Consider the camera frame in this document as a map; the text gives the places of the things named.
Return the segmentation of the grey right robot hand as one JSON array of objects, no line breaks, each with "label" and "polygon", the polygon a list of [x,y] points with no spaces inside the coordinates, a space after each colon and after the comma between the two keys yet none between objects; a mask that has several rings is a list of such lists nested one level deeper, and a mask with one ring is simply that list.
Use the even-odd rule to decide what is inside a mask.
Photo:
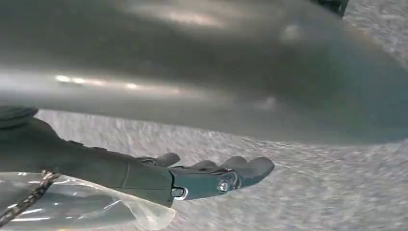
[{"label": "grey right robot hand", "polygon": [[40,173],[44,170],[89,181],[164,206],[174,200],[225,195],[265,179],[275,168],[272,160],[241,156],[221,164],[202,160],[178,165],[176,153],[133,157],[61,138],[46,122],[1,128],[1,172]]}]

